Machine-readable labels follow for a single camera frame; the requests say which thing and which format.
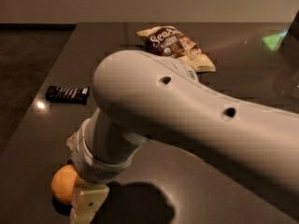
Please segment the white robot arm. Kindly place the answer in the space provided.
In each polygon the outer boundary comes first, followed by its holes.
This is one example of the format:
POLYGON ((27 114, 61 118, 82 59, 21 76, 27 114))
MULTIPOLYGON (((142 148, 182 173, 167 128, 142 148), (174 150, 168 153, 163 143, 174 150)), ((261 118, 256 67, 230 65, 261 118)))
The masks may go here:
POLYGON ((78 175, 106 185, 143 146, 192 153, 290 217, 298 216, 299 115, 238 100, 185 63, 141 50, 107 56, 93 75, 97 108, 69 146, 78 175))

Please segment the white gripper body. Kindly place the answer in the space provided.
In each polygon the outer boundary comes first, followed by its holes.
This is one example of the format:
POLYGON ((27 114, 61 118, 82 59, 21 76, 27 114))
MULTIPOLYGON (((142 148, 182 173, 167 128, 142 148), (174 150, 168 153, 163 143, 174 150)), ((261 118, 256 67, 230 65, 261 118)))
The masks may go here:
POLYGON ((92 184, 107 184, 127 169, 134 154, 150 140, 114 124, 97 108, 78 131, 71 160, 78 175, 92 184))

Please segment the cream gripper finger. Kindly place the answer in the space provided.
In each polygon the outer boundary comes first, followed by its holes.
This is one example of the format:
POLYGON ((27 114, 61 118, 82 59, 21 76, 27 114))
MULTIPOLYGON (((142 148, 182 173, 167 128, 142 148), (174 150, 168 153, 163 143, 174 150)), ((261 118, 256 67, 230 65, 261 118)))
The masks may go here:
POLYGON ((77 141, 78 141, 78 134, 73 133, 66 141, 66 145, 69 147, 71 151, 75 151, 77 147, 77 141))
POLYGON ((107 185, 76 186, 73 191, 70 224, 91 224, 109 193, 107 185))

